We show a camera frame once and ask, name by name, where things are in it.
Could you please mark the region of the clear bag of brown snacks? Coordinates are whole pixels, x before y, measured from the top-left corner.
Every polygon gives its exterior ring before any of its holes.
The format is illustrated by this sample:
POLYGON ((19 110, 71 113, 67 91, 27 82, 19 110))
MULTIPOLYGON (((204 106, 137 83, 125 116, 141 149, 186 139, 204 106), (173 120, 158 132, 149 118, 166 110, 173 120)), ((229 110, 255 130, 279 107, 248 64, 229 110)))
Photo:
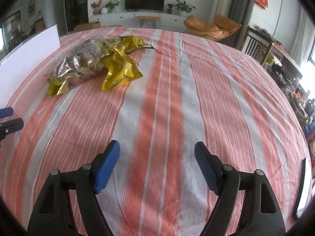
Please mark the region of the clear bag of brown snacks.
POLYGON ((110 55, 108 41, 97 35, 74 47, 59 59, 48 72, 47 79, 66 81, 70 86, 77 86, 90 78, 108 72, 104 66, 105 57, 110 55))

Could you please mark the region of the white board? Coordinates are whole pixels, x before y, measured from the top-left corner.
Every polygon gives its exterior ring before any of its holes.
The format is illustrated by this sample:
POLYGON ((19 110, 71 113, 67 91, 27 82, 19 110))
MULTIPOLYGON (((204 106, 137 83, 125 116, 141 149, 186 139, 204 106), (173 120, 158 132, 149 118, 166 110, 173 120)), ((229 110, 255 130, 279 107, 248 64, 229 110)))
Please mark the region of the white board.
POLYGON ((1 108, 30 73, 60 47, 58 28, 54 25, 28 38, 1 60, 1 108))

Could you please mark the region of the cardboard box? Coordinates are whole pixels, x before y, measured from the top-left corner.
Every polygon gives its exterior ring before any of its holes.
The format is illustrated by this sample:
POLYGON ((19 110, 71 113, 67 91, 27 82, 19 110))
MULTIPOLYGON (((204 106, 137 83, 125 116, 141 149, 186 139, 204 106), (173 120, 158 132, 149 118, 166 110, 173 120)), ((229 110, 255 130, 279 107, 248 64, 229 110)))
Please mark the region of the cardboard box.
POLYGON ((80 31, 86 31, 86 30, 93 30, 101 28, 101 22, 95 21, 95 22, 89 22, 89 23, 83 23, 80 25, 77 25, 74 27, 74 32, 80 32, 80 31))

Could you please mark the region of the gold foil snack bag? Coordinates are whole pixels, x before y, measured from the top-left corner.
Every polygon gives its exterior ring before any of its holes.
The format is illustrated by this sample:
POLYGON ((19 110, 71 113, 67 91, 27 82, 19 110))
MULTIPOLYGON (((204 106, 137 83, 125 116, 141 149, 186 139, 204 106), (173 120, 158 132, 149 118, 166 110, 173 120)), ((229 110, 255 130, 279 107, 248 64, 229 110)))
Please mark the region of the gold foil snack bag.
MULTIPOLYGON (((108 91, 142 78, 143 75, 130 54, 137 50, 153 49, 154 47, 133 35, 107 38, 106 40, 108 41, 110 55, 105 57, 104 66, 108 72, 103 74, 104 80, 101 90, 108 91)), ((54 79, 52 83, 49 83, 47 95, 63 95, 69 92, 71 87, 75 86, 70 86, 66 81, 60 82, 54 79)))

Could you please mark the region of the pink striped tablecloth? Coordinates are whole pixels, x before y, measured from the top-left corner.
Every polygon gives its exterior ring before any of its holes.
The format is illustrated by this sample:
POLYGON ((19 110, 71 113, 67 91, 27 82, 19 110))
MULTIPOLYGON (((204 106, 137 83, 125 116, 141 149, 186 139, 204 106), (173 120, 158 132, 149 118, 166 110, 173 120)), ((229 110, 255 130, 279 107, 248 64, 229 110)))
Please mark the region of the pink striped tablecloth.
POLYGON ((198 235, 216 196, 194 157, 196 142, 239 171, 261 169, 286 228, 308 145, 290 103, 251 57, 166 30, 101 28, 60 38, 6 106, 22 131, 1 144, 1 196, 27 225, 51 170, 73 171, 117 140, 121 154, 98 201, 115 235, 198 235), (103 92, 103 77, 50 97, 47 72, 93 36, 134 35, 153 49, 131 58, 143 77, 103 92))

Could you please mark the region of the red flower pot plant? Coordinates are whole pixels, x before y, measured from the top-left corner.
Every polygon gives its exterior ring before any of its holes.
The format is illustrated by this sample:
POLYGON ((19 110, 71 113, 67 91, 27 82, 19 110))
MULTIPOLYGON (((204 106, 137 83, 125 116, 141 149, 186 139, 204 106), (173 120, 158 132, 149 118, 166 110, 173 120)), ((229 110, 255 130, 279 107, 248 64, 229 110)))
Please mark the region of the red flower pot plant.
POLYGON ((98 15, 99 14, 99 11, 100 11, 100 7, 101 7, 101 3, 102 3, 102 0, 99 0, 99 1, 93 1, 90 5, 91 5, 91 9, 92 9, 92 12, 93 12, 93 15, 98 15))

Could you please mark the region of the dark wooden chair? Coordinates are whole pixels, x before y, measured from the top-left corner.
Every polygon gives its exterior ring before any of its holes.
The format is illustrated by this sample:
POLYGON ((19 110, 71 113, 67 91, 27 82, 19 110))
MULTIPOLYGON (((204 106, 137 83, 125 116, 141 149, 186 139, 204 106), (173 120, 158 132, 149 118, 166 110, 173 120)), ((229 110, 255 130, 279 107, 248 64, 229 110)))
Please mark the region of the dark wooden chair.
POLYGON ((273 47, 274 41, 271 38, 248 26, 240 51, 264 66, 273 47))

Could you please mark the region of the black television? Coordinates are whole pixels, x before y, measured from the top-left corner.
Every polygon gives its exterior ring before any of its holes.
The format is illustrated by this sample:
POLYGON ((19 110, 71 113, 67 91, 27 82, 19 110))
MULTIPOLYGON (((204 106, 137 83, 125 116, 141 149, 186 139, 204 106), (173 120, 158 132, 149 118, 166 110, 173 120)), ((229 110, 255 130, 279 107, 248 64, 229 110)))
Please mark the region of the black television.
POLYGON ((164 0, 125 0, 125 9, 162 11, 164 0))

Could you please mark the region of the orange lounge chair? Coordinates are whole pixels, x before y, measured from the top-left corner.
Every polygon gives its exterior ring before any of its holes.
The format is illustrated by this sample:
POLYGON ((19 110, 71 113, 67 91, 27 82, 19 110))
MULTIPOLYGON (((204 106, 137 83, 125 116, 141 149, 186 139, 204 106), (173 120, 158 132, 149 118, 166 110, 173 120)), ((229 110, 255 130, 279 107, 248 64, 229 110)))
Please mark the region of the orange lounge chair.
POLYGON ((204 24, 196 16, 191 15, 184 21, 184 26, 192 34, 211 41, 221 41, 237 32, 242 25, 218 14, 211 24, 204 24))

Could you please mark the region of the white tv cabinet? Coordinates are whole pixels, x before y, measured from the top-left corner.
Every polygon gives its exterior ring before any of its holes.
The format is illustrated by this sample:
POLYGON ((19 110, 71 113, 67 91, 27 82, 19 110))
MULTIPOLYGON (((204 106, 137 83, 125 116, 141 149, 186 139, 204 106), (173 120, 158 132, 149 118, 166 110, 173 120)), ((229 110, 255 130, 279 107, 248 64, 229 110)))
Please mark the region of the white tv cabinet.
POLYGON ((153 12, 113 12, 89 17, 89 22, 99 21, 102 27, 123 26, 185 32, 185 17, 153 12))

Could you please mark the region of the green potted plant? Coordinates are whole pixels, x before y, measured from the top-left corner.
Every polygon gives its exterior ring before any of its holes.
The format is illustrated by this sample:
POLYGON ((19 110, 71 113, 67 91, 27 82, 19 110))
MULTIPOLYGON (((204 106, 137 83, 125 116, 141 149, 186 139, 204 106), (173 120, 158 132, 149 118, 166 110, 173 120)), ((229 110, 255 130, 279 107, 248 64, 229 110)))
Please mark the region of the green potted plant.
POLYGON ((176 0, 175 7, 178 11, 186 12, 186 13, 191 13, 192 11, 196 9, 196 7, 193 6, 192 4, 189 4, 186 1, 182 2, 180 0, 176 0))

